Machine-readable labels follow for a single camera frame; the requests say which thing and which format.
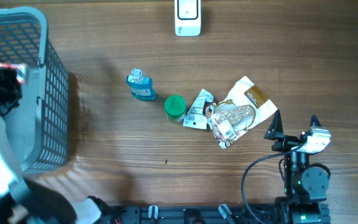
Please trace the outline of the small red packet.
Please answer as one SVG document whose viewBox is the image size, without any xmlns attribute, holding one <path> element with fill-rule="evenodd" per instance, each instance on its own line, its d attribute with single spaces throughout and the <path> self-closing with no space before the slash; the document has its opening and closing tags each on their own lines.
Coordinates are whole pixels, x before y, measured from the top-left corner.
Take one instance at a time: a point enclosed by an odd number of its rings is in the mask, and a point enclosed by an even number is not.
<svg viewBox="0 0 358 224">
<path fill-rule="evenodd" d="M 8 68 L 16 71 L 17 81 L 23 85 L 26 84 L 29 76 L 29 69 L 25 63 L 2 63 L 0 62 L 0 68 Z"/>
</svg>

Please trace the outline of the white box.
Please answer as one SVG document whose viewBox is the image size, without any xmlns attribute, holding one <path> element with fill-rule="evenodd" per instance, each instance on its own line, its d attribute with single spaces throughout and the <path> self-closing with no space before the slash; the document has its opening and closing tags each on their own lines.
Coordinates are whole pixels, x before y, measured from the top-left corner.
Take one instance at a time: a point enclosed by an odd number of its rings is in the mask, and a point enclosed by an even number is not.
<svg viewBox="0 0 358 224">
<path fill-rule="evenodd" d="M 244 76 L 224 100 L 210 103 L 204 112 L 219 147 L 226 149 L 276 110 L 269 96 Z"/>
</svg>

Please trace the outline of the clear bag with printed card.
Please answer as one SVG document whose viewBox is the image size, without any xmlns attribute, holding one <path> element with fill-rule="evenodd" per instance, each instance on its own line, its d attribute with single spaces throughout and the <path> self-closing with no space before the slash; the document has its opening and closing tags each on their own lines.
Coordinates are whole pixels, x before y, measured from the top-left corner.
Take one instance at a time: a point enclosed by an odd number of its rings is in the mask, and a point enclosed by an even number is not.
<svg viewBox="0 0 358 224">
<path fill-rule="evenodd" d="M 185 115 L 183 126 L 194 129 L 207 129 L 206 109 L 213 101 L 214 96 L 207 90 L 202 89 Z"/>
</svg>

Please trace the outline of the green lid jar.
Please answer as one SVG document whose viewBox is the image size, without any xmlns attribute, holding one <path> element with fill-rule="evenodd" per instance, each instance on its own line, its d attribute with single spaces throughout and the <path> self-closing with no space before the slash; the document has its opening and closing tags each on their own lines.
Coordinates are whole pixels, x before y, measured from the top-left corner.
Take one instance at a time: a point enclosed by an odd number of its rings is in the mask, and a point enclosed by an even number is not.
<svg viewBox="0 0 358 224">
<path fill-rule="evenodd" d="M 164 102 L 164 110 L 169 121 L 179 123 L 186 114 L 186 101 L 180 95 L 171 95 Z"/>
</svg>

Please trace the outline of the blue mouthwash bottle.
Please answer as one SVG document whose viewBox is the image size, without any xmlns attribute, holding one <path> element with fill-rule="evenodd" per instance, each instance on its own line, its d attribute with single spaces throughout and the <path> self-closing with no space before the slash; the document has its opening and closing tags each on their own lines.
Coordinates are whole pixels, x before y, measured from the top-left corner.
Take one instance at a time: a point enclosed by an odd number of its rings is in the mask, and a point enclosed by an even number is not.
<svg viewBox="0 0 358 224">
<path fill-rule="evenodd" d="M 127 76 L 126 83 L 131 88 L 134 98 L 142 101 L 153 101 L 156 99 L 153 81 L 150 77 L 145 76 L 141 69 L 134 68 L 131 74 Z"/>
</svg>

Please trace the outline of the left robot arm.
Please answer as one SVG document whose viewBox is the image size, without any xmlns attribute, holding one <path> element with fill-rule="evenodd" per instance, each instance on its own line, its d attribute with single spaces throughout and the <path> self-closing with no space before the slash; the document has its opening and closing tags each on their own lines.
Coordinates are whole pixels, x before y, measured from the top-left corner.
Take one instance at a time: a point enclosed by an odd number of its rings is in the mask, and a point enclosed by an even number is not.
<svg viewBox="0 0 358 224">
<path fill-rule="evenodd" d="M 4 116 L 18 107 L 21 86 L 29 75 L 27 65 L 0 63 L 0 223 L 9 223 L 13 209 L 23 206 L 23 223 L 114 223 L 118 217 L 100 198 L 89 196 L 70 202 L 62 194 L 23 175 L 6 134 Z"/>
</svg>

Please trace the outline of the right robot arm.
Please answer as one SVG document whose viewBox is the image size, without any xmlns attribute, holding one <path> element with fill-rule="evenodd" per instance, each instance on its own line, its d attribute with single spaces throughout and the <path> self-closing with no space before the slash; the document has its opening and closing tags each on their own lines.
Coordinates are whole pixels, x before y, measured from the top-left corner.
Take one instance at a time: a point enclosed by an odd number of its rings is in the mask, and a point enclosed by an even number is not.
<svg viewBox="0 0 358 224">
<path fill-rule="evenodd" d="M 280 172 L 285 196 L 275 199 L 272 223 L 330 224 L 325 201 L 331 171 L 321 163 L 310 162 L 310 156 L 322 152 L 330 143 L 329 130 L 322 127 L 317 116 L 313 115 L 309 130 L 298 137 L 286 135 L 277 110 L 264 138 L 274 142 L 273 151 L 283 154 L 284 168 Z"/>
</svg>

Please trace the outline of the white barcode scanner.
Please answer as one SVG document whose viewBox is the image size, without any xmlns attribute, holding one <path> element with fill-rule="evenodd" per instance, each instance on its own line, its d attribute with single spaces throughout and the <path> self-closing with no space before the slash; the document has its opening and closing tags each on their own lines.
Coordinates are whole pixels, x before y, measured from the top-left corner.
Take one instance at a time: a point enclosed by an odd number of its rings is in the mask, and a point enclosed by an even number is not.
<svg viewBox="0 0 358 224">
<path fill-rule="evenodd" d="M 195 37 L 201 34 L 201 0 L 174 0 L 175 34 Z"/>
</svg>

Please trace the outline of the grey plastic mesh basket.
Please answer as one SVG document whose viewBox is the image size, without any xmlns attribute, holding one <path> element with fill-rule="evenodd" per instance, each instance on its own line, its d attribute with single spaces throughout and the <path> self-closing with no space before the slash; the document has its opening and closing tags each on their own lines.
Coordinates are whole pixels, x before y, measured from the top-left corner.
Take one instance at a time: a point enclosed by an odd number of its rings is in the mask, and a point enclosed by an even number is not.
<svg viewBox="0 0 358 224">
<path fill-rule="evenodd" d="M 29 69 L 19 106 L 4 117 L 21 169 L 27 173 L 58 169 L 67 160 L 69 80 L 40 10 L 0 9 L 0 62 L 24 63 Z"/>
</svg>

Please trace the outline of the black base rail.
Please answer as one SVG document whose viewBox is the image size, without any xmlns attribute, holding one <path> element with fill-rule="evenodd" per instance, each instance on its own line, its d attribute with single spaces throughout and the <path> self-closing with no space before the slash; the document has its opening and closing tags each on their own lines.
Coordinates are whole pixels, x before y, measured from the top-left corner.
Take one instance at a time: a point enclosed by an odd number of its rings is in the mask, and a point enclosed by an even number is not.
<svg viewBox="0 0 358 224">
<path fill-rule="evenodd" d="M 322 223 L 330 224 L 326 204 L 292 205 L 286 212 L 273 204 L 251 204 L 253 214 L 243 206 L 139 207 L 112 206 L 116 223 L 187 224 L 187 223 Z"/>
</svg>

